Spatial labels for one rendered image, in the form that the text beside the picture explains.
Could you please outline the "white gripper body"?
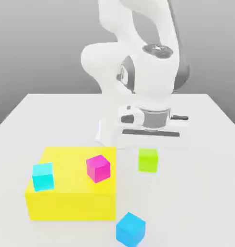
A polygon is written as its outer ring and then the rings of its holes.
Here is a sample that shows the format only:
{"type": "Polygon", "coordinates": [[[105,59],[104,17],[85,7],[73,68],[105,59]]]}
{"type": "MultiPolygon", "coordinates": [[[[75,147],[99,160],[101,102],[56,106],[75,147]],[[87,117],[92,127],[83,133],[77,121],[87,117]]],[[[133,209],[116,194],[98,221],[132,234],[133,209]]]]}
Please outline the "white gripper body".
{"type": "Polygon", "coordinates": [[[169,122],[159,129],[120,124],[114,132],[114,143],[120,149],[186,148],[188,146],[188,122],[169,122]]]}

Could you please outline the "small green cube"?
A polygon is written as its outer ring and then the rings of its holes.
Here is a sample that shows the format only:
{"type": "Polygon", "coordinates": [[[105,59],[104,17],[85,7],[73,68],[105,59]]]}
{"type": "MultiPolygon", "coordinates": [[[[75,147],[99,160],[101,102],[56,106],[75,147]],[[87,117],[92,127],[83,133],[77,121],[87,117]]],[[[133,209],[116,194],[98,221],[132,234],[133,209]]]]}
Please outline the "small green cube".
{"type": "Polygon", "coordinates": [[[157,149],[139,148],[138,170],[141,172],[156,173],[158,166],[157,149]]]}

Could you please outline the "small magenta cube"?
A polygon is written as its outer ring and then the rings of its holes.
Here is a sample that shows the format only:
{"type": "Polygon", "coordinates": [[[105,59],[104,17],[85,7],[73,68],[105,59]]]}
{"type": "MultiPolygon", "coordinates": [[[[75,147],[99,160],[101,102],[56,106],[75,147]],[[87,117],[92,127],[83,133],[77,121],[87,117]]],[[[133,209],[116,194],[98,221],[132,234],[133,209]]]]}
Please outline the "small magenta cube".
{"type": "Polygon", "coordinates": [[[86,160],[87,175],[94,183],[99,183],[110,177],[110,162],[102,155],[86,160]]]}

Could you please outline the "small blue cube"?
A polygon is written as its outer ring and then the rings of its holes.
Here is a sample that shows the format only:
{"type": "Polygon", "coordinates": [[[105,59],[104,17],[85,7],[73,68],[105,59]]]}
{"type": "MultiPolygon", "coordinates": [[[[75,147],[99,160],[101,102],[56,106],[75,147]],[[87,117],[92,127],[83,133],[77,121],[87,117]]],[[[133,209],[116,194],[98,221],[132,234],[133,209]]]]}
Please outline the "small blue cube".
{"type": "Polygon", "coordinates": [[[116,240],[127,247],[137,247],[145,236],[146,222],[128,212],[116,225],[116,240]]]}

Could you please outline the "small cyan cube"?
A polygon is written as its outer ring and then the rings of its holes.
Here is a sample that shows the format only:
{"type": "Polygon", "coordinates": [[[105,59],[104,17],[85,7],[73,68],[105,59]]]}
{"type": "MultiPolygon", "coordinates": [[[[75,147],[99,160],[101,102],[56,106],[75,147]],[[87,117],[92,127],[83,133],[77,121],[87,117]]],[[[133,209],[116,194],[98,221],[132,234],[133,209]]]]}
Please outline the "small cyan cube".
{"type": "Polygon", "coordinates": [[[55,187],[53,163],[33,165],[32,180],[35,192],[53,190],[55,187]]]}

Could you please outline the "large yellow box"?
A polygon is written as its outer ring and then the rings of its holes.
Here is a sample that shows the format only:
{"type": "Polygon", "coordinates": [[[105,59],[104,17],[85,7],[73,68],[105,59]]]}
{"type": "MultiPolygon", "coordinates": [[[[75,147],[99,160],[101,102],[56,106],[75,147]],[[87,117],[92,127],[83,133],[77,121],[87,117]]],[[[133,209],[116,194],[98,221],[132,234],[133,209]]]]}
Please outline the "large yellow box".
{"type": "Polygon", "coordinates": [[[36,192],[29,181],[25,199],[31,220],[116,219],[115,147],[46,147],[39,163],[53,164],[55,188],[36,192]],[[110,177],[94,183],[86,160],[97,155],[110,162],[110,177]]]}

